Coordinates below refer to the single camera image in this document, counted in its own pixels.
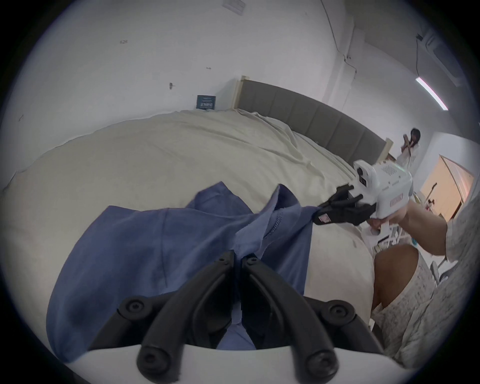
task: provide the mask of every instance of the white bedsheet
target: white bedsheet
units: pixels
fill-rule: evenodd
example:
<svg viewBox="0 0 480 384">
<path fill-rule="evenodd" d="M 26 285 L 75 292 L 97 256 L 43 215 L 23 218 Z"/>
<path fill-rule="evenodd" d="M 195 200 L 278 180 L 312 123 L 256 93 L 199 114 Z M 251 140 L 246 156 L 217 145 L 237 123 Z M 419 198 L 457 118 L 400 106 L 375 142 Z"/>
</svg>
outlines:
<svg viewBox="0 0 480 384">
<path fill-rule="evenodd" d="M 183 207 L 223 181 L 254 212 L 276 185 L 319 205 L 352 169 L 288 126 L 244 111 L 183 111 L 76 138 L 18 173 L 1 199 L 1 267 L 21 316 L 49 348 L 48 300 L 74 244 L 108 206 Z M 368 323 L 373 260 L 351 225 L 313 226 L 305 295 L 349 301 Z"/>
</svg>

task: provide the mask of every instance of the gray upholstered headboard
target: gray upholstered headboard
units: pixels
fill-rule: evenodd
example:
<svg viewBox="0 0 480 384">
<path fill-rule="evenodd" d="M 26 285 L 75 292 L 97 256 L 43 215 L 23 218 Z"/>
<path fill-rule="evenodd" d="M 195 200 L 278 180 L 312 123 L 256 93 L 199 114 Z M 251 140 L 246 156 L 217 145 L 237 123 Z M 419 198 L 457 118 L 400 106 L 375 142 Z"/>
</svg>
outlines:
<svg viewBox="0 0 480 384">
<path fill-rule="evenodd" d="M 234 108 L 278 119 L 353 165 L 384 160 L 392 146 L 359 122 L 320 101 L 273 85 L 239 82 Z"/>
</svg>

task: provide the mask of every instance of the hand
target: hand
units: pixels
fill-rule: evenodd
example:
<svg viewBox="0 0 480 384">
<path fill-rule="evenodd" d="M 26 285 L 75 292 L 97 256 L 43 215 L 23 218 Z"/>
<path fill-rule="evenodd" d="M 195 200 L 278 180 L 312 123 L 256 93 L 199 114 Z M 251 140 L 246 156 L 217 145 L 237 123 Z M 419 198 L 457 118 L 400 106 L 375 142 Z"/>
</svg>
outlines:
<svg viewBox="0 0 480 384">
<path fill-rule="evenodd" d="M 407 210 L 408 210 L 408 204 L 400 208 L 398 211 L 393 212 L 389 217 L 386 217 L 383 219 L 368 219 L 367 223 L 373 229 L 380 229 L 382 224 L 387 221 L 389 221 L 392 224 L 398 224 L 400 221 L 402 221 L 405 218 L 405 215 L 407 214 Z"/>
</svg>

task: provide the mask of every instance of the fluorescent light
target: fluorescent light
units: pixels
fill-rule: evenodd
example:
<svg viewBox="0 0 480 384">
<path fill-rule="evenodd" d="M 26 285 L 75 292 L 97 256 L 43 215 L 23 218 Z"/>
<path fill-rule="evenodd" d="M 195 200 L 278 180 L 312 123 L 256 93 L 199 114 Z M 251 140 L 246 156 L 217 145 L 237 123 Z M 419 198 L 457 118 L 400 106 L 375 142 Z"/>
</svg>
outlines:
<svg viewBox="0 0 480 384">
<path fill-rule="evenodd" d="M 440 106 L 442 107 L 442 109 L 444 111 L 448 111 L 448 108 L 447 106 L 444 104 L 444 102 L 442 100 L 440 100 L 440 98 L 437 96 L 437 94 L 433 91 L 433 89 L 431 89 L 428 84 L 426 82 L 424 82 L 421 78 L 417 77 L 415 80 L 417 80 L 417 82 L 427 90 L 427 92 L 435 99 L 435 101 L 440 104 Z"/>
</svg>

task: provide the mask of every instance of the sticker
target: sticker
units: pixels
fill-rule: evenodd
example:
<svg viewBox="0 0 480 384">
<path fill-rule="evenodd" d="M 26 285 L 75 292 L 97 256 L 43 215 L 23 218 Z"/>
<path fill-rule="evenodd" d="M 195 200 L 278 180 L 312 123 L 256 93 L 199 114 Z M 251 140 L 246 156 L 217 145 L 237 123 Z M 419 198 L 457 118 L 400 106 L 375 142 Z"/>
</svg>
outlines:
<svg viewBox="0 0 480 384">
<path fill-rule="evenodd" d="M 330 218 L 328 217 L 328 215 L 326 213 L 324 213 L 323 215 L 321 215 L 319 217 L 319 220 L 322 222 L 322 223 L 330 223 L 332 220 L 330 220 Z"/>
<path fill-rule="evenodd" d="M 215 109 L 216 96 L 197 96 L 197 109 Z"/>
<path fill-rule="evenodd" d="M 403 193 L 401 193 L 400 195 L 398 195 L 395 199 L 392 199 L 390 201 L 390 206 L 393 207 L 395 204 L 401 202 L 403 199 Z"/>
</svg>

